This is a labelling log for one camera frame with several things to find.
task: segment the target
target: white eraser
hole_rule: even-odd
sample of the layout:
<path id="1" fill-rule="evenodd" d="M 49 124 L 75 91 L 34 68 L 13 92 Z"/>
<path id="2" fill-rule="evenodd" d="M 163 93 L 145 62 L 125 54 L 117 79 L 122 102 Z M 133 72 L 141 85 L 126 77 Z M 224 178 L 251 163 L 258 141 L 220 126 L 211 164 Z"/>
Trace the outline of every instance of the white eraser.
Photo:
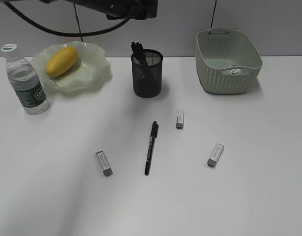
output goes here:
<path id="1" fill-rule="evenodd" d="M 184 111 L 183 110 L 177 110 L 176 128 L 177 129 L 183 129 L 184 128 Z"/>
<path id="2" fill-rule="evenodd" d="M 96 153 L 96 157 L 97 157 L 98 163 L 101 166 L 103 174 L 107 177 L 111 176 L 113 174 L 113 171 L 112 171 L 110 163 L 108 162 L 108 160 L 106 158 L 105 153 L 103 151 L 99 151 Z"/>
<path id="3" fill-rule="evenodd" d="M 208 166 L 214 167 L 216 163 L 219 160 L 219 157 L 221 156 L 222 152 L 224 150 L 224 146 L 221 144 L 217 144 L 211 154 L 211 157 L 209 158 L 207 164 Z"/>

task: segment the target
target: black cable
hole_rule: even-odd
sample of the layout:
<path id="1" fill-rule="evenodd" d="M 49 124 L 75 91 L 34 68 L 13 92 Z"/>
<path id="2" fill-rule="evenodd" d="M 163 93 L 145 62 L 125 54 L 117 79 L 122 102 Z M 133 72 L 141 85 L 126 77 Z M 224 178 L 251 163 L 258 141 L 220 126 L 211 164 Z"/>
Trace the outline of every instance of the black cable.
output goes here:
<path id="1" fill-rule="evenodd" d="M 79 30 L 79 33 L 80 33 L 80 39 L 81 39 L 81 42 L 83 42 L 83 37 L 82 37 L 82 34 L 81 34 L 81 28 L 80 28 L 80 23 L 79 23 L 79 18 L 78 18 L 76 4 L 73 4 L 73 8 L 74 8 L 74 14 L 76 15 L 78 30 Z"/>
<path id="2" fill-rule="evenodd" d="M 134 9 L 132 9 L 130 11 L 129 15 L 124 20 L 119 22 L 117 25 L 114 25 L 114 26 L 112 26 L 110 28 L 107 28 L 107 29 L 104 29 L 104 30 L 99 30 L 99 31 L 94 31 L 94 32 L 87 32 L 87 33 L 64 33 L 64 32 L 58 32 L 58 31 L 55 31 L 55 30 L 51 30 L 51 29 L 48 29 L 46 27 L 43 27 L 43 26 L 39 25 L 38 23 L 34 22 L 33 20 L 31 20 L 30 18 L 25 16 L 22 12 L 20 12 L 17 8 L 15 8 L 9 2 L 4 2 L 4 4 L 11 11 L 13 11 L 15 14 L 17 14 L 19 17 L 21 17 L 26 22 L 28 22 L 30 25 L 32 25 L 32 26 L 34 26 L 34 27 L 38 28 L 39 30 L 42 30 L 46 33 L 54 34 L 54 35 L 57 35 L 57 36 L 63 36 L 63 37 L 80 37 L 80 36 L 89 37 L 89 36 L 95 36 L 95 35 L 100 35 L 100 34 L 111 32 L 111 31 L 116 30 L 119 27 L 123 26 L 124 24 L 126 24 L 130 20 L 130 18 L 132 17 L 132 13 L 134 11 Z"/>
<path id="3" fill-rule="evenodd" d="M 217 2 L 218 2 L 218 0 L 215 0 L 215 2 L 214 2 L 214 9 L 213 9 L 213 14 L 212 14 L 212 20 L 211 20 L 211 26 L 210 26 L 210 28 L 213 27 L 214 14 L 215 14 L 215 9 L 216 9 Z"/>

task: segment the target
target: green plastic basket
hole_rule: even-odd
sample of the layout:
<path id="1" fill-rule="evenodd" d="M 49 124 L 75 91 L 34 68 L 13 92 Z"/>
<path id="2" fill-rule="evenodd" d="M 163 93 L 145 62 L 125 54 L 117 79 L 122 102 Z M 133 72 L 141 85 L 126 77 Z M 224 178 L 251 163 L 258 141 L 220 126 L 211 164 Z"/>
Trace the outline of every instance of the green plastic basket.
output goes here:
<path id="1" fill-rule="evenodd" d="M 205 91 L 239 94 L 257 78 L 262 61 L 244 33 L 215 27 L 197 33 L 196 67 Z"/>

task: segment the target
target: yellow mango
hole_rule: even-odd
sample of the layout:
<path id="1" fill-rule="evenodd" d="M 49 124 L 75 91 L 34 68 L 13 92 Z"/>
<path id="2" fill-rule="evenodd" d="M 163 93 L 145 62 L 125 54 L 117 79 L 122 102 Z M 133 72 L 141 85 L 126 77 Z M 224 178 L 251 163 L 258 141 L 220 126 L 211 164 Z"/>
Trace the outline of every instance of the yellow mango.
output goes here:
<path id="1" fill-rule="evenodd" d="M 78 53 L 73 47 L 66 47 L 55 53 L 46 63 L 46 73 L 57 77 L 69 70 L 78 59 Z"/>

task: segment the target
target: water bottle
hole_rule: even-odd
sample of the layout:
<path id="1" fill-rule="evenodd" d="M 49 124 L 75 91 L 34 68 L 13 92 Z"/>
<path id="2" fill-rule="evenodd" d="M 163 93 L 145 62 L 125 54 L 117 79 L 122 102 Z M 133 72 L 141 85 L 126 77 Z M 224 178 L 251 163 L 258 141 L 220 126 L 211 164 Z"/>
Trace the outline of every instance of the water bottle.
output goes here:
<path id="1" fill-rule="evenodd" d="M 38 75 L 33 66 L 21 56 L 18 46 L 6 44 L 1 51 L 7 59 L 9 82 L 26 112 L 39 114 L 47 110 L 50 105 Z"/>

